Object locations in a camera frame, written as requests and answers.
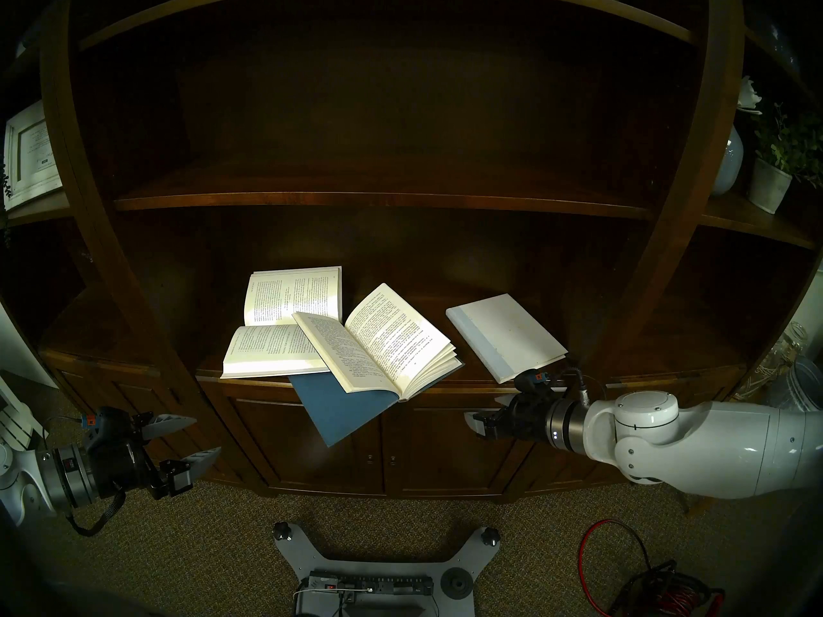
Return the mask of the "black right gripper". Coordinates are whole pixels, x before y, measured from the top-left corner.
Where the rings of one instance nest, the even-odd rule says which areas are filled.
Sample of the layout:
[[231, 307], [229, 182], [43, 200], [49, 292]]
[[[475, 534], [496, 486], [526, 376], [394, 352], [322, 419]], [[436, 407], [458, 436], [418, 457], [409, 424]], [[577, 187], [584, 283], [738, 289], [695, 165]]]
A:
[[550, 441], [547, 430], [553, 401], [527, 398], [527, 394], [504, 394], [495, 398], [499, 411], [468, 411], [464, 420], [470, 430], [486, 440], [515, 438], [523, 441]]

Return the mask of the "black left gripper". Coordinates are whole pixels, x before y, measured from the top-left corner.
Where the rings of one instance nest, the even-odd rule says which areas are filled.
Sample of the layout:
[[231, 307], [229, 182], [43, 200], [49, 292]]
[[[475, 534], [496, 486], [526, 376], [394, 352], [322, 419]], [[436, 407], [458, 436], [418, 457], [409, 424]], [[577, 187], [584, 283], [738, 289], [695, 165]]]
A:
[[221, 447], [199, 451], [155, 467], [145, 446], [148, 440], [176, 433], [197, 423], [189, 416], [139, 414], [133, 430], [95, 430], [95, 487], [100, 498], [112, 498], [134, 489], [148, 490], [154, 499], [173, 498], [190, 491], [222, 453]]

